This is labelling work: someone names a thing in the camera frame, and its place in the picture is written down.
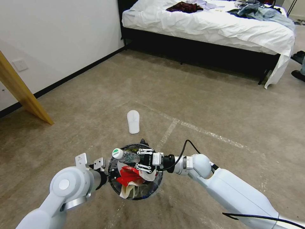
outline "person's foot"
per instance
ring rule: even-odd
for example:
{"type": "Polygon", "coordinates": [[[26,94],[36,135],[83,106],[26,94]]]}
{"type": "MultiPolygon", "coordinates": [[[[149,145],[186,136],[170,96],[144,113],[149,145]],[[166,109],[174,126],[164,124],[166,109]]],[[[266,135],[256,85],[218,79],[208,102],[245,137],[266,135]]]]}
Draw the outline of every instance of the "person's foot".
{"type": "Polygon", "coordinates": [[[298,70],[294,70],[292,71],[291,73],[295,78],[299,79],[299,80],[302,80],[305,82],[305,75],[301,74],[300,71],[298,70]]]}

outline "beige carpet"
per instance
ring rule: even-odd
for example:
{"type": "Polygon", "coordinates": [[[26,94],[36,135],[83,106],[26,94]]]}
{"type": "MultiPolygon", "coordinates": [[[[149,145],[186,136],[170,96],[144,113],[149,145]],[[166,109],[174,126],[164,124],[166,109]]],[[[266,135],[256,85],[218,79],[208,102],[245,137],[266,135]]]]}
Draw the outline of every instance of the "beige carpet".
{"type": "MultiPolygon", "coordinates": [[[[305,27],[297,33],[299,51],[305,27]]],[[[115,55],[39,98],[53,126],[22,109],[0,119],[0,228],[15,228],[39,207],[52,177],[76,155],[110,159],[114,148],[141,138],[165,154],[179,154],[191,139],[281,214],[305,221],[305,83],[290,75],[300,67],[291,60],[265,90],[235,73],[130,50],[115,55]],[[137,135],[128,133],[131,109],[140,113],[137,135]]],[[[142,201],[123,200],[105,185],[69,212],[65,228],[245,228],[223,211],[199,184],[165,174],[158,194],[142,201]]]]}

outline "plastic bottle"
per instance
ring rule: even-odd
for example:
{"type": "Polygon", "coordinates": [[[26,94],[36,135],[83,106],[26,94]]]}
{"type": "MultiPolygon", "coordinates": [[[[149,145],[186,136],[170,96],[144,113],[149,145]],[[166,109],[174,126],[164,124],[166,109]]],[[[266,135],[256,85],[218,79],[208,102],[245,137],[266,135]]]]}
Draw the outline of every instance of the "plastic bottle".
{"type": "Polygon", "coordinates": [[[140,155],[126,151],[126,150],[121,150],[119,148],[115,148],[112,151],[112,156],[115,159],[118,159],[122,163],[139,163],[140,162],[140,155]]]}

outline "bottle cap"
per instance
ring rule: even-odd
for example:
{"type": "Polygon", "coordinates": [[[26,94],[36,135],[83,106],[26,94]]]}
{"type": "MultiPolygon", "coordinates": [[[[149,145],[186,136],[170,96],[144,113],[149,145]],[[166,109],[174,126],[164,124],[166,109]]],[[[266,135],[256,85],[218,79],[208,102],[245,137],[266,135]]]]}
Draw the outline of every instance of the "bottle cap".
{"type": "Polygon", "coordinates": [[[124,152],[123,150],[119,149],[119,148],[115,148],[113,151],[112,151],[112,156],[115,158],[115,159],[121,159],[124,155],[124,152]]]}

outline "white wall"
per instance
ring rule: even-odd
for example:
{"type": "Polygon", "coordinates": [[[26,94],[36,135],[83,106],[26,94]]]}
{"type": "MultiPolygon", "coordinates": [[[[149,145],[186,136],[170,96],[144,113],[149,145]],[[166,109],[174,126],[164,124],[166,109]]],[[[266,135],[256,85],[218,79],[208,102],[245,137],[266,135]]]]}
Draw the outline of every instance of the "white wall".
{"type": "MultiPolygon", "coordinates": [[[[283,7],[286,11],[289,10],[289,7],[291,6],[293,0],[285,0],[283,3],[283,7]]],[[[305,0],[298,0],[292,9],[290,16],[302,19],[305,18],[305,0]]]]}
{"type": "MultiPolygon", "coordinates": [[[[116,0],[1,0],[0,50],[32,93],[123,47],[116,0]]],[[[0,83],[0,110],[15,98],[0,83]]]]}

